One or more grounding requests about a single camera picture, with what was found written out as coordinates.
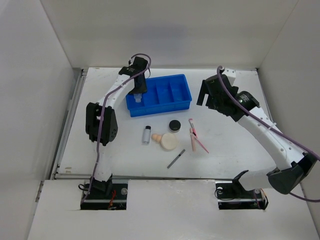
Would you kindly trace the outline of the beige makeup sponge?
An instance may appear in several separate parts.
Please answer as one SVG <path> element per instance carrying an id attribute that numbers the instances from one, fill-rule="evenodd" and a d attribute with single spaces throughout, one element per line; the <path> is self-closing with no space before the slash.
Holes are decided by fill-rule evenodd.
<path id="1" fill-rule="evenodd" d="M 163 136 L 161 134 L 156 134 L 156 133 L 151 135 L 152 140 L 154 140 L 157 143 L 161 142 L 162 137 Z"/>

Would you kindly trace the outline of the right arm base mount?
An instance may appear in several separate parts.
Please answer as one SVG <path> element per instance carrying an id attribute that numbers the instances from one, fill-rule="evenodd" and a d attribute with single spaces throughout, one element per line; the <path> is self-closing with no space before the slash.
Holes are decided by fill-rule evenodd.
<path id="1" fill-rule="evenodd" d="M 266 210 L 269 200 L 262 189 L 245 190 L 238 182 L 216 181 L 214 195 L 219 210 Z"/>

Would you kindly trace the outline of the clear small bottle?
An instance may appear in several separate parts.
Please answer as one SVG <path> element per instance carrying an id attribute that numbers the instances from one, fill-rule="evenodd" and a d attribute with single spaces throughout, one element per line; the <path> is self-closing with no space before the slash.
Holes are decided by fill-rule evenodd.
<path id="1" fill-rule="evenodd" d="M 142 102 L 143 94 L 142 93 L 137 93 L 137 94 L 134 94 L 133 97 L 134 97 L 135 102 L 137 104 L 140 104 Z"/>

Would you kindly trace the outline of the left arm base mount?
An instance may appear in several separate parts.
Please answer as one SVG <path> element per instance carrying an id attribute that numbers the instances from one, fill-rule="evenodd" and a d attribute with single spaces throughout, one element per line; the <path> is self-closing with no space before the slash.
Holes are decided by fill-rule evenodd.
<path id="1" fill-rule="evenodd" d="M 79 184 L 78 188 L 82 191 L 80 209 L 81 210 L 108 210 L 118 211 L 127 209 L 128 182 L 94 180 L 88 196 L 89 183 Z"/>

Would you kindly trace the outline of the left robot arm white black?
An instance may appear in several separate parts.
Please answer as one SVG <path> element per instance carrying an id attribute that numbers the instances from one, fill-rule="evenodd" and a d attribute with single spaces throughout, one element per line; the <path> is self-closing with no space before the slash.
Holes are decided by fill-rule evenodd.
<path id="1" fill-rule="evenodd" d="M 88 187 L 84 188 L 83 199 L 92 194 L 100 198 L 111 195 L 112 186 L 108 181 L 112 173 L 101 162 L 100 147 L 112 142 L 118 133 L 116 109 L 128 94 L 137 95 L 147 92 L 145 72 L 150 71 L 151 57 L 145 53 L 136 53 L 130 57 L 128 65 L 118 72 L 115 82 L 101 101 L 90 102 L 85 109 L 85 132 L 89 140 L 96 143 L 96 160 Z"/>

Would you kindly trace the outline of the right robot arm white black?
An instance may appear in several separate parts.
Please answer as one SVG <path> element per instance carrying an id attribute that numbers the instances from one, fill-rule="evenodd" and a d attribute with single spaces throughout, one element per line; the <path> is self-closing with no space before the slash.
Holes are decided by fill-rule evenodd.
<path id="1" fill-rule="evenodd" d="M 225 74 L 204 79 L 197 105 L 205 105 L 238 123 L 265 149 L 274 166 L 258 170 L 243 170 L 232 183 L 232 193 L 243 197 L 249 191 L 273 188 L 288 195 L 311 172 L 320 159 L 310 150 L 286 137 L 265 114 L 258 100 L 248 91 L 239 91 Z"/>

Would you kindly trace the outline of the small bottle black cap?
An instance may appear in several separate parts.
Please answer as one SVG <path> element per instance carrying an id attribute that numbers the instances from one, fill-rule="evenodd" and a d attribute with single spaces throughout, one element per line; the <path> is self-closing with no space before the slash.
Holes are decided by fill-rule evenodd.
<path id="1" fill-rule="evenodd" d="M 143 130 L 142 143 L 148 145 L 151 139 L 151 126 L 146 125 Z"/>

